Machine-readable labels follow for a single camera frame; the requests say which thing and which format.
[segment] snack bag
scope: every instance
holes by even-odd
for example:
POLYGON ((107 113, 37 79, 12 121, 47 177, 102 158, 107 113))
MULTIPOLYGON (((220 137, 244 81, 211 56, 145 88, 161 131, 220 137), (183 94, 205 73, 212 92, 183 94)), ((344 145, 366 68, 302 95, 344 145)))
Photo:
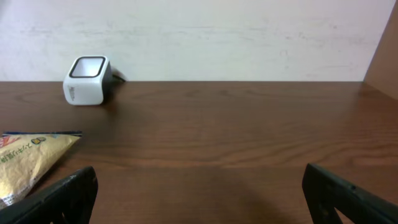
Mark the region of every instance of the snack bag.
POLYGON ((81 132, 6 133, 0 138, 0 209, 22 200, 81 132))

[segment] wood grain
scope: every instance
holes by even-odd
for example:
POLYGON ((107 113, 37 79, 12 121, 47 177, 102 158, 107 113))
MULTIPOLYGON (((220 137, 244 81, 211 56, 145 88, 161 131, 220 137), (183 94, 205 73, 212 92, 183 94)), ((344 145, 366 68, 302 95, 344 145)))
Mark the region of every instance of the wood grain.
POLYGON ((93 166, 92 223, 311 223, 316 162, 398 203, 398 104, 362 83, 125 83, 72 106, 61 83, 0 83, 1 131, 82 130, 40 183, 93 166))
POLYGON ((365 82, 398 99, 398 4, 396 3, 376 53, 365 76, 365 82))

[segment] table surface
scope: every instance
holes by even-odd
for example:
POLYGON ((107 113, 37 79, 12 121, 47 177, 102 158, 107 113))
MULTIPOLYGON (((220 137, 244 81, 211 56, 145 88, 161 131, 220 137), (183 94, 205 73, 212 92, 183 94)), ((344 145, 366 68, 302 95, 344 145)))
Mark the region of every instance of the table surface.
POLYGON ((0 83, 0 102, 0 131, 83 131, 39 189, 93 166, 91 223, 311 223, 309 162, 398 203, 398 104, 366 84, 124 83, 72 106, 0 83))

